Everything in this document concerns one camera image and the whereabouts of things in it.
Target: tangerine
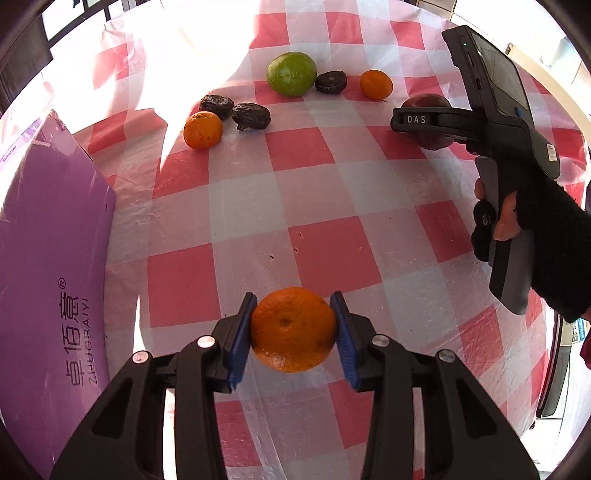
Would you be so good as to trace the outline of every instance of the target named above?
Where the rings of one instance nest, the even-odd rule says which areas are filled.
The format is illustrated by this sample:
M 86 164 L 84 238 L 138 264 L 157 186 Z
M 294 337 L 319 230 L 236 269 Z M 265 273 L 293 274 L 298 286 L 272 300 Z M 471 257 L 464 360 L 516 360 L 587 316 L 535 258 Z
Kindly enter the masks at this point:
M 252 350 L 264 365 L 279 372 L 303 372 L 322 363 L 336 332 L 333 309 L 301 287 L 269 293 L 251 319 Z
M 361 76 L 359 84 L 365 96 L 372 100 L 384 100 L 394 89 L 390 77 L 380 70 L 368 70 Z
M 191 115 L 183 128 L 185 143 L 191 148 L 210 148 L 222 139 L 223 125 L 212 112 Z

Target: green fruit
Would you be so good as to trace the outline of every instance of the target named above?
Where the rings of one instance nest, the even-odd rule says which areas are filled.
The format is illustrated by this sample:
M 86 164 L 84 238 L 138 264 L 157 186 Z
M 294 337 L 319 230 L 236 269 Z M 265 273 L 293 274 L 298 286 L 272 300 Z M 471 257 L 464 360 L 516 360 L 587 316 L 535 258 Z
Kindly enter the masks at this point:
M 267 83 L 286 97 L 304 95 L 316 81 L 316 63 L 300 51 L 279 55 L 267 67 Z

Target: black glove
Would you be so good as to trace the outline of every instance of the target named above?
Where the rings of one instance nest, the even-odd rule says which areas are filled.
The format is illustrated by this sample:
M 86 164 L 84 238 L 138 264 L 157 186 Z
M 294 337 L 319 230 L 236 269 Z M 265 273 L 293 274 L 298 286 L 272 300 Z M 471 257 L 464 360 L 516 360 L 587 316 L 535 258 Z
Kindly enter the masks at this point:
M 591 306 L 591 217 L 541 173 L 517 190 L 516 205 L 520 227 L 534 231 L 531 286 L 567 322 L 574 322 Z M 474 253 L 488 261 L 495 210 L 481 200 L 474 218 Z

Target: finger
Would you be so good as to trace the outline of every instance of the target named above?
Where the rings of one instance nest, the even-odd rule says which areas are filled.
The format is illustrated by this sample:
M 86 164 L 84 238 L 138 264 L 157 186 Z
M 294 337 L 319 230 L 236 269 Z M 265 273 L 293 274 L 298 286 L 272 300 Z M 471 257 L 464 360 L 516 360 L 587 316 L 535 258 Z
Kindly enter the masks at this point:
M 521 232 L 521 227 L 517 222 L 517 213 L 515 211 L 516 204 L 517 192 L 510 193 L 505 197 L 501 209 L 501 217 L 496 223 L 495 231 L 492 235 L 495 240 L 505 242 Z
M 474 184 L 474 195 L 478 200 L 484 200 L 486 198 L 484 182 L 481 179 L 477 179 L 476 183 Z

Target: purple box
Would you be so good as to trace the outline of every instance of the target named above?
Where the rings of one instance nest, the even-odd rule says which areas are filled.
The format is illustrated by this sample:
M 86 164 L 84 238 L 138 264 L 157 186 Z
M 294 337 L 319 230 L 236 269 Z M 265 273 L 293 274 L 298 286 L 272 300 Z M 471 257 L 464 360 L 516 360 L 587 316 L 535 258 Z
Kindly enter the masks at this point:
M 115 192 L 54 111 L 0 157 L 0 412 L 33 467 L 107 385 L 103 286 Z

